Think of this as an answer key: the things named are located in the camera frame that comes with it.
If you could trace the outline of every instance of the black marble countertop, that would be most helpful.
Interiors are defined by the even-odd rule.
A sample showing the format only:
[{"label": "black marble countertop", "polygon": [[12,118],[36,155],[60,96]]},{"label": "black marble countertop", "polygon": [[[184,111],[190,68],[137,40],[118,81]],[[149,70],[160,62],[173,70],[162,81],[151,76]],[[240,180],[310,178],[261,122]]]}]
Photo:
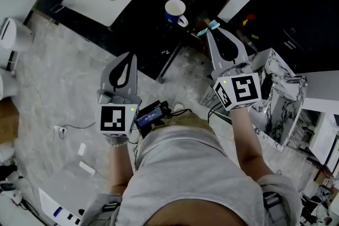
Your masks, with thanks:
[{"label": "black marble countertop", "polygon": [[168,23],[164,6],[168,0],[132,0],[110,27],[93,21],[61,5],[63,0],[39,0],[36,9],[118,56],[132,51],[138,69],[156,79],[176,48],[193,28],[207,0],[182,0],[188,27]]}]

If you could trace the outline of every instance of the white and blue mug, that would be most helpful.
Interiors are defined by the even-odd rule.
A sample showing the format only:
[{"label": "white and blue mug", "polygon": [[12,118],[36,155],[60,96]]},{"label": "white and blue mug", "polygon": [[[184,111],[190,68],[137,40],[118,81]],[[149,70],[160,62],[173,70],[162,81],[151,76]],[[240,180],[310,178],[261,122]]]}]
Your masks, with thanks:
[{"label": "white and blue mug", "polygon": [[178,23],[183,28],[188,26],[189,22],[183,15],[186,10],[185,4],[181,0],[169,0],[165,4],[165,17],[170,23]]}]

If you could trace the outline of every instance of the black cabinet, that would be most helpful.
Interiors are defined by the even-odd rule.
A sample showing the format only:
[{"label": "black cabinet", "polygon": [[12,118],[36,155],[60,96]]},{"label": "black cabinet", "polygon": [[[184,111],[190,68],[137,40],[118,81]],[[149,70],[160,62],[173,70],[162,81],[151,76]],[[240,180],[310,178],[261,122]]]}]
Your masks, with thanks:
[{"label": "black cabinet", "polygon": [[248,14],[241,30],[259,51],[274,48],[296,73],[339,70],[339,0],[250,0],[230,24]]}]

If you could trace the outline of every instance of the white toilet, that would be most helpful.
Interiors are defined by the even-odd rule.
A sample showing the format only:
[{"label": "white toilet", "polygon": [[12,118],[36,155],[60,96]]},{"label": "white toilet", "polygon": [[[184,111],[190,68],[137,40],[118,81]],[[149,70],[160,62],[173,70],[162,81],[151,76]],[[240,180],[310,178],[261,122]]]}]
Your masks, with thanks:
[{"label": "white toilet", "polygon": [[0,100],[17,94],[18,85],[11,72],[0,69]]},{"label": "white toilet", "polygon": [[12,51],[27,51],[33,44],[33,33],[18,20],[7,18],[0,33],[0,44]]}]

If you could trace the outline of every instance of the floor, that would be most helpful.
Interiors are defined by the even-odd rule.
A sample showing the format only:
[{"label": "floor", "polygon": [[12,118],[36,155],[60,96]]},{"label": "floor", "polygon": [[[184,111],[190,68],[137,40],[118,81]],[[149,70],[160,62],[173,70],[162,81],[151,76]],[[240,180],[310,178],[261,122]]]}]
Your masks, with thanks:
[{"label": "floor", "polygon": [[[14,103],[20,113],[20,126],[15,150],[22,173],[32,184],[22,182],[21,190],[39,208],[39,186],[74,159],[82,142],[86,144],[86,162],[103,178],[108,174],[109,145],[94,127],[69,128],[64,139],[53,127],[94,122],[101,71],[114,56],[39,15],[33,15],[29,27],[35,35],[34,44],[20,55],[16,68],[20,93]],[[206,119],[209,110],[198,102],[208,85],[205,78],[210,65],[204,55],[184,48],[165,74],[163,84],[138,72],[141,107],[156,100],[167,100],[170,105],[180,102]],[[230,159],[237,162],[232,126],[216,116],[211,117],[211,126]],[[137,133],[132,137],[137,140]],[[302,154],[289,148],[278,152],[265,141],[261,144],[268,166],[274,172],[282,170],[299,190],[315,175],[315,168]],[[133,145],[129,148],[134,159]]]}]

